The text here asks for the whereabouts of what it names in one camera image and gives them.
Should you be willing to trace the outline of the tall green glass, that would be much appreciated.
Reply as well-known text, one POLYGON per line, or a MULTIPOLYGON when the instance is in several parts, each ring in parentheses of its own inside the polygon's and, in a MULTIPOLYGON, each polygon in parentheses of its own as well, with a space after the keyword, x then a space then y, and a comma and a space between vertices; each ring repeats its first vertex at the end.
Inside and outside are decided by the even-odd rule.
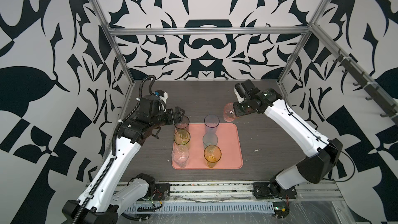
POLYGON ((187 130, 178 130, 174 134, 174 144, 176 146, 189 148, 191 135, 187 130))

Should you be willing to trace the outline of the tall yellow glass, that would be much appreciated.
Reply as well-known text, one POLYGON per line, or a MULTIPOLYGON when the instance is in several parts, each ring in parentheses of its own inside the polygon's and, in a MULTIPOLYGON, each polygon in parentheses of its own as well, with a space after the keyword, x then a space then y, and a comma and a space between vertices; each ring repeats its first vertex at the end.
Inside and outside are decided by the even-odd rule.
POLYGON ((222 151, 216 145, 209 145, 204 149, 204 158, 209 168, 214 168, 221 160, 222 151))

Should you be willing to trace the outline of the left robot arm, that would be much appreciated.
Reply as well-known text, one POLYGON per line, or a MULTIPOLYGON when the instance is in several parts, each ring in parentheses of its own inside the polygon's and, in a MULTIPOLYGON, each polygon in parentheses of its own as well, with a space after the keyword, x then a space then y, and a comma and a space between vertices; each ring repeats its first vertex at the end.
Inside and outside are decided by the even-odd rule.
POLYGON ((137 104, 120 119, 111 137, 111 151, 99 172, 77 200, 65 203, 62 213, 70 224, 115 224, 119 217, 133 221, 146 219, 125 214, 137 200, 152 199, 155 179, 141 173, 119 192, 116 188, 128 165, 149 137, 158 138, 165 125, 181 123, 184 110, 168 108, 168 93, 153 91, 154 75, 140 83, 137 104))

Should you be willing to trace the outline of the tall dark grey glass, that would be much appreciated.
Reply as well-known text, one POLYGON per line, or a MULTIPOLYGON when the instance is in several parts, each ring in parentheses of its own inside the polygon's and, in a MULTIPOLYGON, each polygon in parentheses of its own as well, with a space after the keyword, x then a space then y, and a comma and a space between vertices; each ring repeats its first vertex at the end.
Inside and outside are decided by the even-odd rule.
POLYGON ((176 131, 185 130, 189 131, 190 120, 187 116, 183 116, 180 123, 175 123, 174 127, 176 131))

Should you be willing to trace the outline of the tall blue glass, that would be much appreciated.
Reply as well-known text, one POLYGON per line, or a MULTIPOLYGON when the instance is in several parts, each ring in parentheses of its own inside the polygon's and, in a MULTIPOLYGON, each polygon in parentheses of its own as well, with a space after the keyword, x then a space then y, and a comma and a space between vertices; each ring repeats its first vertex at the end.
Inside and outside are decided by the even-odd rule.
POLYGON ((215 134, 220 124, 220 119, 217 115, 209 114, 204 118, 205 133, 215 134))

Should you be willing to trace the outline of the teal glass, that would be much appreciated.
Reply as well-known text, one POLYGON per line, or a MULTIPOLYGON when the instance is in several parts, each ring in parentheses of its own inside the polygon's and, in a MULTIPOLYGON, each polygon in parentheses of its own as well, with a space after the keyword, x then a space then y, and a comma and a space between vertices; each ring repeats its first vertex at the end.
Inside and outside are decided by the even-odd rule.
POLYGON ((203 146, 204 148, 210 146, 210 145, 215 145, 217 146, 218 144, 218 137, 214 133, 206 133, 203 136, 203 146))

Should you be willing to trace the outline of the short pink glass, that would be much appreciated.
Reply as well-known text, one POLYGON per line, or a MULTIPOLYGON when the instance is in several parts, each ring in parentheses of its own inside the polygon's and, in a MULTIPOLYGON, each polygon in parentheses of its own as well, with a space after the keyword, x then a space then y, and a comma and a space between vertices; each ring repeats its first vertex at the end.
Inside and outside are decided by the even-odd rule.
POLYGON ((225 105, 223 109, 223 118, 226 122, 233 122, 237 119, 233 103, 228 103, 225 105))

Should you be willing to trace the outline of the tall clear glass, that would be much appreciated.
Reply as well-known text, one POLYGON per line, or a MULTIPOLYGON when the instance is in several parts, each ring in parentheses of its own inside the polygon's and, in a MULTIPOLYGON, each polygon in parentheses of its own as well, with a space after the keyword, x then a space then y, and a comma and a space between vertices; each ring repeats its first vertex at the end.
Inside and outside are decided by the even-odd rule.
POLYGON ((189 149, 186 146, 176 146, 172 151, 172 160, 181 168, 185 168, 189 159, 189 149))

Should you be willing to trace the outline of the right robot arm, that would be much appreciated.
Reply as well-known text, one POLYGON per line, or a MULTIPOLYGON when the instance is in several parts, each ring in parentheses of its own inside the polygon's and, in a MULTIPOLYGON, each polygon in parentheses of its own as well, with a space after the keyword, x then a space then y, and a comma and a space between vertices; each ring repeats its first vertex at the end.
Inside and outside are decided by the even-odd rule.
POLYGON ((246 80, 234 87, 237 101, 232 104, 234 118, 264 114, 277 123, 299 145, 305 158, 273 176, 264 186, 254 187, 257 199, 284 198, 302 183, 317 184, 337 165, 343 153, 338 139, 329 139, 307 124, 281 94, 274 89, 258 89, 246 80))

